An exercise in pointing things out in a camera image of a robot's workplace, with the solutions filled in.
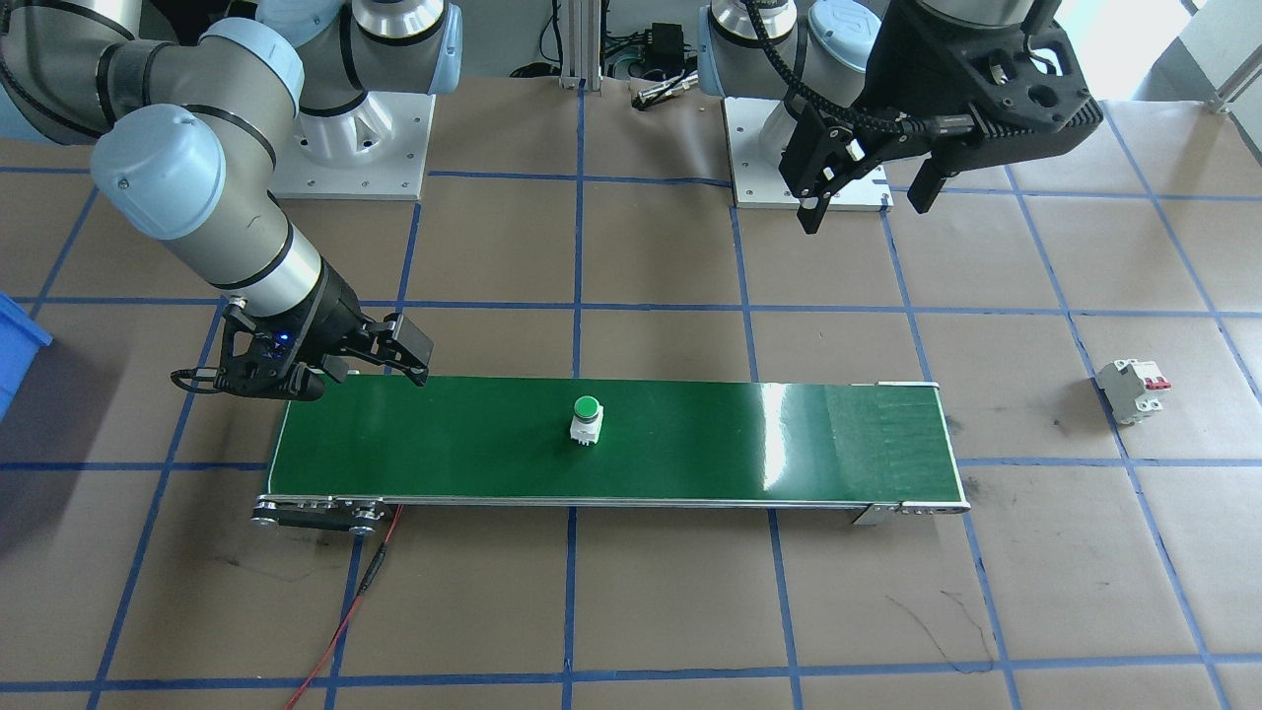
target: white wall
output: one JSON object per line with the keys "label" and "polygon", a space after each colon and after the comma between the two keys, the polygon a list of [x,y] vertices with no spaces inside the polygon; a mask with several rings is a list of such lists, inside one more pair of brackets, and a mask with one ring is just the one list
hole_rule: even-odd
{"label": "white wall", "polygon": [[[1262,44],[1262,0],[1209,0],[1179,39],[1210,83],[1222,86]],[[1232,105],[1232,112],[1254,145],[1262,145],[1262,79]]]}
{"label": "white wall", "polygon": [[1262,44],[1262,1],[1209,0],[1179,39],[1205,77],[1220,86]]}

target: blue plastic bin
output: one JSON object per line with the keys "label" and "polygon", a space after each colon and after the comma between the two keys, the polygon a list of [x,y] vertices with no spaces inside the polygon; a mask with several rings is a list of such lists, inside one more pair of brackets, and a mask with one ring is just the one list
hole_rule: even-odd
{"label": "blue plastic bin", "polygon": [[35,352],[53,340],[53,335],[27,317],[27,311],[0,293],[0,420],[9,411],[27,368]]}

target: green conveyor belt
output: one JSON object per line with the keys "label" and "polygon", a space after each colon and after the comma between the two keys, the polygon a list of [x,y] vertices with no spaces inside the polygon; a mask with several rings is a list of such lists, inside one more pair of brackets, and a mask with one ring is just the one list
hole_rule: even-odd
{"label": "green conveyor belt", "polygon": [[264,498],[967,508],[935,387],[385,376],[289,405]]}

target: red wire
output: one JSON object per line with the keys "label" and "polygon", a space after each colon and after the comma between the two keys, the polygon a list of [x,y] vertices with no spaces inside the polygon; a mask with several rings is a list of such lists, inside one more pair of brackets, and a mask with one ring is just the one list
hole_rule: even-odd
{"label": "red wire", "polygon": [[[399,525],[399,517],[401,513],[403,513],[403,506],[396,506],[394,520],[390,521],[390,530],[386,531],[386,537],[381,541],[382,547],[389,545],[390,538],[394,537],[394,530],[395,526]],[[360,608],[360,602],[363,602],[362,593],[356,594],[355,599],[351,600],[351,607],[346,610],[346,615],[342,617],[342,623],[337,626],[337,631],[333,632],[333,638],[328,642],[328,648],[324,649],[324,655],[319,657],[319,662],[317,662],[316,667],[312,668],[310,675],[307,676],[307,680],[303,681],[303,685],[298,686],[298,690],[294,691],[294,695],[289,697],[289,702],[285,704],[285,710],[293,710],[294,705],[298,704],[298,699],[300,699],[303,694],[307,692],[307,689],[310,687],[312,681],[314,681],[316,676],[319,675],[319,670],[323,668],[324,663],[328,662],[328,657],[333,655],[333,648],[337,647],[337,641],[342,638],[343,633],[346,633],[346,627],[351,626],[351,617],[353,617],[355,610]]]}

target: blue tape line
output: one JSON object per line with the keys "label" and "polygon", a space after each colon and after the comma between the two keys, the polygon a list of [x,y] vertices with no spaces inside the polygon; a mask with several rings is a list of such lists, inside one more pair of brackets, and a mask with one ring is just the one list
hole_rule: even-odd
{"label": "blue tape line", "polygon": [[1008,701],[1012,710],[1021,710],[1021,694],[1017,692],[1017,681],[1012,675],[1012,662],[1008,658],[1008,644],[1003,638],[1003,627],[1000,626],[1000,612],[994,605],[994,595],[991,594],[991,578],[986,573],[986,564],[982,561],[982,546],[977,542],[977,528],[973,527],[972,513],[964,513],[964,536],[968,537],[968,549],[973,556],[973,567],[977,571],[977,584],[982,589],[982,599],[986,602],[986,615],[991,619],[991,631],[994,634],[994,649],[998,652],[996,666],[1003,672],[1003,682],[1008,689]]}
{"label": "blue tape line", "polygon": [[907,279],[902,274],[902,261],[899,259],[899,246],[893,242],[893,227],[890,224],[890,213],[881,212],[881,228],[885,230],[885,242],[890,248],[890,261],[893,264],[893,277],[899,281],[899,294],[902,296],[902,309],[907,314],[907,327],[911,328],[911,342],[916,347],[916,359],[920,361],[920,377],[925,382],[933,382],[933,372],[929,370],[929,354],[925,353],[925,343],[920,338],[920,324],[916,322],[916,313],[911,305],[911,295],[907,291]]}
{"label": "blue tape line", "polygon": [[[1224,653],[1210,656],[1218,665],[1244,665],[1262,662],[1262,653]],[[1026,658],[1008,662],[1016,671],[1054,668],[1126,668],[1198,666],[1203,663],[1194,653],[1170,656],[1103,656],[1066,658]],[[853,666],[801,666],[801,677],[897,676],[935,675],[958,672],[986,672],[992,663],[965,661],[958,663],[872,663]],[[683,681],[726,678],[786,678],[794,672],[786,666],[753,668],[680,668],[627,670],[627,671],[575,671],[570,680],[575,684]],[[298,677],[257,678],[139,678],[106,681],[0,681],[0,695],[44,692],[124,692],[169,690],[274,690],[292,689],[302,682]],[[496,685],[558,685],[565,673],[433,673],[433,675],[363,675],[341,676],[336,680],[318,677],[312,687],[422,687],[422,686],[496,686]]]}
{"label": "blue tape line", "polygon": [[1140,468],[1257,469],[1262,459],[1131,459]]}
{"label": "blue tape line", "polygon": [[1208,310],[1140,310],[1109,308],[1071,308],[1070,315],[1090,315],[1108,318],[1213,318]]}
{"label": "blue tape line", "polygon": [[583,303],[584,310],[742,310],[740,303]]}
{"label": "blue tape line", "polygon": [[420,687],[478,685],[551,685],[562,682],[562,673],[459,673],[433,676],[342,676],[338,687]]}
{"label": "blue tape line", "polygon": [[[1138,163],[1135,163],[1133,156],[1129,154],[1128,149],[1126,148],[1126,144],[1122,141],[1122,135],[1119,132],[1117,132],[1117,126],[1113,126],[1113,121],[1112,120],[1109,120],[1108,122],[1113,127],[1113,132],[1114,132],[1114,135],[1117,135],[1118,141],[1122,143],[1123,150],[1127,151],[1127,158],[1131,159],[1131,166],[1135,169],[1136,174],[1140,177],[1140,182],[1143,184],[1143,189],[1151,195],[1152,194],[1152,189],[1148,187],[1147,180],[1143,178],[1143,174],[1140,172]],[[1008,182],[1012,184],[1013,190],[1018,189],[1016,175],[1012,173],[1012,168],[1006,165],[1003,169],[1007,173]],[[1047,250],[1044,247],[1042,236],[1039,233],[1039,227],[1037,227],[1037,224],[1035,224],[1034,217],[1030,214],[1030,208],[1026,204],[1025,195],[1016,194],[1016,198],[1017,198],[1017,204],[1021,207],[1021,214],[1022,214],[1022,217],[1026,221],[1026,226],[1030,228],[1030,236],[1034,240],[1035,246],[1039,250],[1039,256],[1044,261],[1044,267],[1047,271],[1047,277],[1051,279],[1053,289],[1056,291],[1056,299],[1060,303],[1061,308],[1064,309],[1065,323],[1069,325],[1069,332],[1070,332],[1071,337],[1074,338],[1074,346],[1078,348],[1078,357],[1082,359],[1083,370],[1087,371],[1087,377],[1090,378],[1092,387],[1095,390],[1095,397],[1099,401],[1099,405],[1100,405],[1100,409],[1104,412],[1106,420],[1108,421],[1109,431],[1111,431],[1111,434],[1113,436],[1113,443],[1117,446],[1118,454],[1121,454],[1121,457],[1122,457],[1122,465],[1126,469],[1126,475],[1127,475],[1127,478],[1131,482],[1131,488],[1135,491],[1136,501],[1137,501],[1137,503],[1140,506],[1140,512],[1143,515],[1145,523],[1148,527],[1148,535],[1152,537],[1152,541],[1153,541],[1153,544],[1157,547],[1157,554],[1159,554],[1159,557],[1161,559],[1162,567],[1165,567],[1165,570],[1166,570],[1166,578],[1170,581],[1170,588],[1174,591],[1175,598],[1179,602],[1179,608],[1182,612],[1184,620],[1186,622],[1188,629],[1191,633],[1193,641],[1196,644],[1198,655],[1201,658],[1201,662],[1205,665],[1206,672],[1209,673],[1210,684],[1214,686],[1214,692],[1215,692],[1215,695],[1219,699],[1219,705],[1224,710],[1227,710],[1229,707],[1229,705],[1227,702],[1227,695],[1223,691],[1222,681],[1218,677],[1218,671],[1214,668],[1214,663],[1209,658],[1209,651],[1206,649],[1206,647],[1205,647],[1205,639],[1204,639],[1204,637],[1200,633],[1200,626],[1196,623],[1196,618],[1195,618],[1195,615],[1191,612],[1191,607],[1188,604],[1188,597],[1184,593],[1182,583],[1180,583],[1179,575],[1175,571],[1174,564],[1170,561],[1170,555],[1166,551],[1165,541],[1161,538],[1161,531],[1157,528],[1157,522],[1152,517],[1152,509],[1148,507],[1147,498],[1143,494],[1143,488],[1140,486],[1140,479],[1138,479],[1138,477],[1135,473],[1135,464],[1132,463],[1131,455],[1129,455],[1129,453],[1126,449],[1126,443],[1122,440],[1122,435],[1121,435],[1121,433],[1118,430],[1117,421],[1113,419],[1112,407],[1109,406],[1108,400],[1104,396],[1104,392],[1095,383],[1095,370],[1092,366],[1090,353],[1087,351],[1087,344],[1083,340],[1082,333],[1078,329],[1078,323],[1074,322],[1074,317],[1073,317],[1073,314],[1069,310],[1069,305],[1066,304],[1064,290],[1060,288],[1060,280],[1056,277],[1055,269],[1053,269],[1051,260],[1047,256]],[[1174,237],[1174,232],[1170,231],[1169,233],[1170,233],[1171,240],[1174,240],[1175,238]],[[1185,266],[1189,269],[1189,272],[1191,272],[1191,264],[1185,261]],[[1214,305],[1208,299],[1208,295],[1205,296],[1205,304],[1209,306],[1210,310],[1214,309]]]}
{"label": "blue tape line", "polygon": [[266,464],[257,462],[198,462],[163,464],[155,462],[4,462],[0,472],[211,472],[218,469],[261,472]]}
{"label": "blue tape line", "polygon": [[562,660],[562,710],[574,700],[574,599],[578,580],[578,508],[570,506],[565,518],[565,627]]}
{"label": "blue tape line", "polygon": [[587,136],[587,79],[578,81],[578,131],[574,151],[574,327],[570,332],[570,377],[581,377],[583,362],[583,166]]}
{"label": "blue tape line", "polygon": [[[342,590],[342,614],[338,617],[338,620],[351,610],[351,603],[355,602],[355,591],[358,588],[360,560],[362,557],[363,537],[355,536],[355,545],[351,546],[351,561],[346,566],[346,588]],[[342,658],[346,657],[346,639],[350,636],[351,624],[347,624],[342,638],[337,639],[337,646],[333,647],[333,660],[328,665],[329,689],[324,694],[324,710],[333,710],[333,706],[337,704],[337,677],[342,673]]]}
{"label": "blue tape line", "polygon": [[557,173],[480,173],[468,170],[429,170],[430,177],[463,177],[478,179],[546,179],[546,180],[573,180],[575,175]]}
{"label": "blue tape line", "polygon": [[[202,342],[202,351],[197,358],[197,367],[201,368],[206,364],[206,361],[211,357],[211,346],[215,343],[215,334],[218,332],[220,314],[218,311],[211,318],[211,327],[206,330],[206,339]],[[193,399],[196,396],[188,393],[184,396],[184,406],[179,411],[179,419],[175,421],[175,431],[172,434],[170,445],[167,448],[167,460],[163,463],[162,474],[158,477],[158,486],[154,487],[153,498],[149,501],[149,512],[145,515],[145,525],[140,530],[140,540],[136,542],[136,552],[131,559],[131,570],[127,573],[127,581],[122,586],[122,598],[119,600],[119,609],[114,615],[114,626],[110,628],[109,639],[105,643],[105,652],[101,655],[101,665],[96,671],[96,680],[105,681],[110,673],[110,666],[114,663],[114,653],[119,648],[119,638],[122,636],[122,626],[127,619],[127,612],[131,608],[131,595],[136,590],[136,583],[140,579],[140,569],[145,561],[145,552],[149,550],[149,540],[154,531],[154,523],[158,521],[158,511],[162,507],[163,496],[167,493],[167,483],[170,480],[172,467],[175,463],[175,451],[179,450],[179,443],[184,436],[184,428],[188,425],[188,417],[193,411]],[[93,691],[88,697],[86,710],[96,710],[97,704],[101,701],[101,692]]]}
{"label": "blue tape line", "polygon": [[1262,195],[1257,194],[1153,194],[1153,197],[1190,202],[1262,202]]}
{"label": "blue tape line", "polygon": [[[390,305],[394,300],[363,300],[365,305]],[[574,306],[570,301],[516,301],[516,300],[404,300],[408,308],[486,308],[491,310],[569,310]]]}
{"label": "blue tape line", "polygon": [[992,459],[957,459],[955,465],[965,467],[1117,467],[1122,468],[1121,459],[1058,459],[1058,458],[992,458]]}
{"label": "blue tape line", "polygon": [[615,182],[622,184],[709,184],[713,187],[732,188],[732,182],[717,178],[683,177],[683,178],[645,178],[627,175],[586,175],[591,182]]}
{"label": "blue tape line", "polygon": [[651,178],[635,175],[579,175],[565,173],[500,173],[500,172],[472,172],[472,170],[429,170],[430,177],[458,177],[473,179],[540,179],[540,180],[578,180],[581,177],[588,182],[613,182],[623,184],[709,184],[714,187],[731,188],[732,182],[719,178],[707,177],[676,177],[676,178]]}
{"label": "blue tape line", "polygon": [[403,308],[408,299],[408,281],[411,280],[411,261],[416,253],[416,235],[420,231],[420,202],[411,208],[411,226],[408,227],[408,246],[403,253],[403,272],[399,275],[399,294],[392,305]]}
{"label": "blue tape line", "polygon": [[1017,671],[1050,671],[1056,668],[1133,668],[1136,666],[1200,666],[1201,657],[1182,656],[1114,656],[1108,658],[1035,658],[1012,661]]}
{"label": "blue tape line", "polygon": [[991,661],[958,661],[952,663],[870,663],[859,666],[803,666],[809,677],[847,676],[910,676],[924,673],[986,673],[994,670]]}
{"label": "blue tape line", "polygon": [[753,346],[753,317],[750,313],[750,286],[745,274],[745,247],[741,245],[741,219],[736,204],[727,207],[732,221],[732,242],[736,245],[736,276],[741,284],[741,314],[745,318],[745,348],[750,359],[750,382],[758,382],[758,354]]}
{"label": "blue tape line", "polygon": [[48,271],[48,277],[44,279],[44,285],[39,289],[39,295],[35,296],[34,304],[30,306],[30,318],[35,319],[39,314],[39,309],[44,306],[44,301],[48,299],[48,291],[53,288],[53,281],[57,280],[57,275],[62,271],[62,266],[66,264],[66,257],[71,253],[71,247],[74,246],[74,240],[78,238],[80,231],[83,228],[83,222],[87,221],[88,213],[92,211],[92,204],[96,203],[96,195],[100,190],[96,185],[87,193],[87,199],[83,202],[83,208],[80,209],[78,218],[74,219],[74,226],[71,227],[69,236],[66,237],[66,243],[62,245],[62,250],[57,253],[57,260],[53,261],[53,267]]}
{"label": "blue tape line", "polygon": [[785,660],[789,662],[789,687],[793,691],[794,710],[803,710],[801,677],[798,668],[798,641],[793,631],[793,609],[789,605],[789,583],[785,579],[784,550],[780,547],[780,518],[775,509],[767,509],[767,530],[771,532],[771,561],[776,569],[776,595],[780,598],[780,626],[785,634]]}

